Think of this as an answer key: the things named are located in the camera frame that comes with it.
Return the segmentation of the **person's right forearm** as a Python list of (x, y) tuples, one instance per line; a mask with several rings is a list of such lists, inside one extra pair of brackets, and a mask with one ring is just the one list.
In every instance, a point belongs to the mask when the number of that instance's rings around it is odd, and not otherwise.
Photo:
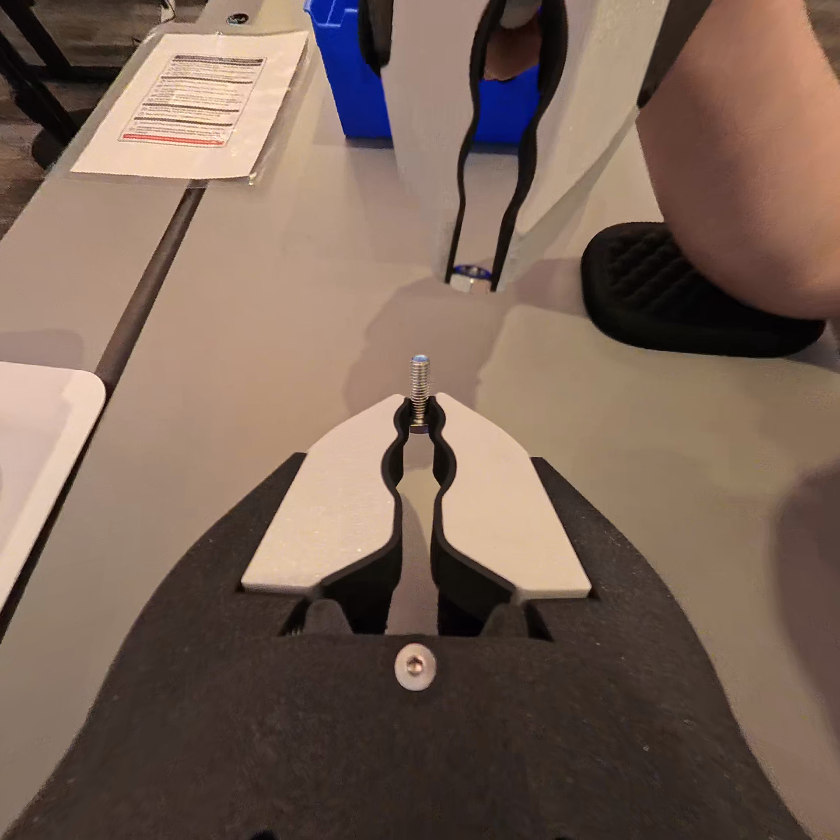
[(715, 1), (637, 118), (688, 261), (753, 308), (839, 315), (839, 89), (800, 1)]

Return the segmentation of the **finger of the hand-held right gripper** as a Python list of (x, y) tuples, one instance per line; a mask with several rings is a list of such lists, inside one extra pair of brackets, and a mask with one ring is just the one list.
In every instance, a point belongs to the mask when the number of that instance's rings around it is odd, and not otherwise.
[(594, 185), (638, 114), (666, 1), (541, 2), (540, 100), (522, 136), (503, 215), (495, 292), (567, 244)]
[(434, 276), (448, 284), (466, 210), (464, 166), (475, 106), (470, 60), (481, 1), (394, 1), (381, 71), (397, 166), (421, 208)]

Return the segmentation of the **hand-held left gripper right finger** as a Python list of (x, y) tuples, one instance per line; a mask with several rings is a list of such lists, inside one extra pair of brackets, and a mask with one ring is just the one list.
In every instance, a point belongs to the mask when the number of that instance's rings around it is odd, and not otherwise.
[(586, 598), (592, 583), (527, 450), (451, 395), (434, 406), (440, 592), (455, 603)]

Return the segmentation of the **black textured wrist pad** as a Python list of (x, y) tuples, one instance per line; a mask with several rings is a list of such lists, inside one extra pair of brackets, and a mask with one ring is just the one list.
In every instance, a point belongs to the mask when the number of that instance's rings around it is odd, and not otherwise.
[(615, 224), (581, 257), (584, 308), (607, 337), (639, 349), (778, 359), (818, 341), (826, 322), (761, 311), (712, 285), (661, 222)]

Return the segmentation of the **paper sheet in plastic sleeve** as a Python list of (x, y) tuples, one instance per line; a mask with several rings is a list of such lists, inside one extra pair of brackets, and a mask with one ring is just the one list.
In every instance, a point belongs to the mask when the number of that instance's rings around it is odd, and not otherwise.
[(255, 174), (308, 40), (302, 30), (163, 35), (71, 171), (191, 182)]

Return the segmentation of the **blue plastic bin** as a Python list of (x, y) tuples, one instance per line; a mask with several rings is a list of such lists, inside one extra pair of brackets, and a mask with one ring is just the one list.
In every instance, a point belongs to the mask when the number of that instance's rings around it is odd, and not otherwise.
[[(360, 48), (356, 1), (306, 1), (322, 63), (344, 135), (351, 140), (392, 138), (381, 80), (367, 66)], [(480, 119), (475, 143), (513, 146), (536, 112), (537, 68), (509, 81), (479, 84)]]

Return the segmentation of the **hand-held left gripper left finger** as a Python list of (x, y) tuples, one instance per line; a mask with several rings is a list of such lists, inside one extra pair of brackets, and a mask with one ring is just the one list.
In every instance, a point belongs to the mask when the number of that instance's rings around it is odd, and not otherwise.
[(248, 592), (312, 596), (383, 551), (402, 523), (392, 474), (403, 398), (394, 394), (321, 436), (248, 564)]

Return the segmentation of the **steel hex bolt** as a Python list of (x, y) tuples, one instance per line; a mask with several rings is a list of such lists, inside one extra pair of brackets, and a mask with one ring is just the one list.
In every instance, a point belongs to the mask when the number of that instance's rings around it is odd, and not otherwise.
[(409, 395), (413, 409), (413, 419), (409, 431), (411, 434), (427, 434), (426, 410), (430, 396), (431, 362), (427, 354), (415, 354), (410, 361)]

